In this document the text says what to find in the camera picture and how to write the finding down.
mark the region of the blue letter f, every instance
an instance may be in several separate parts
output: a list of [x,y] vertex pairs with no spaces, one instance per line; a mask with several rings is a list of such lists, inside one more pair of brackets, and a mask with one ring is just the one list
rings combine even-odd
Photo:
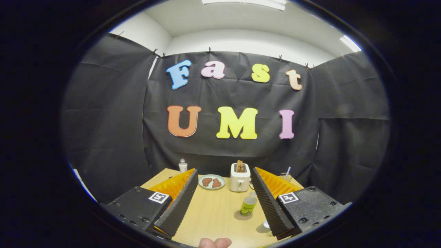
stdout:
[[170,73],[170,76],[172,77],[173,90],[176,90],[177,88],[187,84],[188,80],[182,78],[182,76],[188,77],[190,73],[188,72],[188,68],[186,66],[190,66],[190,65],[191,65],[191,61],[184,60],[181,63],[175,64],[174,66],[166,70],[166,72]]

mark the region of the hand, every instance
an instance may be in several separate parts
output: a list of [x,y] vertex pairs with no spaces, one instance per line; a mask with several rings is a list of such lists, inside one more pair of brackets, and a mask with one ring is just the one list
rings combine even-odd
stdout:
[[216,239],[214,242],[211,239],[202,238],[198,248],[227,248],[231,243],[229,238]]

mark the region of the black fabric backdrop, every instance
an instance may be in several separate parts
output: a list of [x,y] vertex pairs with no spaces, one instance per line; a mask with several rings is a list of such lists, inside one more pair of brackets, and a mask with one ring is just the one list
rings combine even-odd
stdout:
[[[183,60],[190,60],[187,85],[172,90],[171,77],[166,69]],[[225,77],[205,78],[201,69],[207,61],[217,60],[225,64]],[[251,78],[254,64],[269,66],[270,80],[257,83]],[[293,90],[285,72],[295,69],[302,77],[303,89]],[[238,159],[249,166],[257,166],[272,173],[286,171],[298,175],[315,157],[318,119],[316,115],[315,84],[310,70],[299,64],[255,54],[214,52],[184,53],[158,59],[147,83],[144,103],[144,142],[149,164],[158,173],[164,168],[178,169],[184,158],[189,168],[197,168],[200,174],[218,174],[229,177],[230,166]],[[202,108],[198,115],[196,132],[190,137],[175,137],[167,128],[170,105],[180,105],[180,127],[189,121],[188,106]],[[219,139],[221,115],[217,109],[230,106],[236,116],[245,108],[255,108],[257,139]],[[293,139],[280,139],[282,119],[279,110],[291,109]]]
[[72,75],[62,107],[64,148],[92,195],[108,203],[151,176],[142,108],[155,55],[108,34]]
[[[155,58],[124,38],[104,37],[72,76],[62,110],[69,162],[92,194],[108,203],[184,158],[201,174],[229,176],[238,159],[274,174],[291,166],[302,185],[315,185],[341,203],[358,197],[381,164],[389,138],[389,109],[382,83],[362,53],[307,69],[289,61],[247,53],[184,53]],[[188,84],[171,89],[167,68],[190,60]],[[225,63],[225,77],[205,78],[207,61]],[[270,81],[251,78],[254,64],[269,66]],[[295,69],[303,89],[293,90],[285,72]],[[190,137],[167,128],[170,105],[202,108]],[[221,115],[255,108],[257,139],[219,139]],[[291,109],[293,139],[280,139],[279,110]]]

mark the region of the wooden table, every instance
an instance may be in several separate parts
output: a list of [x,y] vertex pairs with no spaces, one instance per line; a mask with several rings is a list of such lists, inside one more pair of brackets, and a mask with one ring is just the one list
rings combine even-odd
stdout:
[[[148,189],[178,174],[179,171],[164,169],[141,187]],[[197,186],[184,219],[172,239],[195,247],[203,237],[212,240],[227,237],[233,242],[230,248],[255,248],[277,242],[271,231],[262,226],[265,216],[259,202],[250,219],[238,220],[234,217],[235,212],[240,210],[243,199],[253,189],[249,187],[246,192],[232,192],[229,189],[230,178],[224,179],[225,186],[218,190],[206,190]],[[303,188],[294,179],[291,183]]]

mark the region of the can label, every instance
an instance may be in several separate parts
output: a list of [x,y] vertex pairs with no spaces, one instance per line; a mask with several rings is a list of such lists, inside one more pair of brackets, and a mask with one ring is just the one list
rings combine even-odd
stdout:
[[250,204],[242,203],[242,207],[240,208],[240,214],[241,215],[250,215],[253,212],[256,204],[257,203],[250,205]]

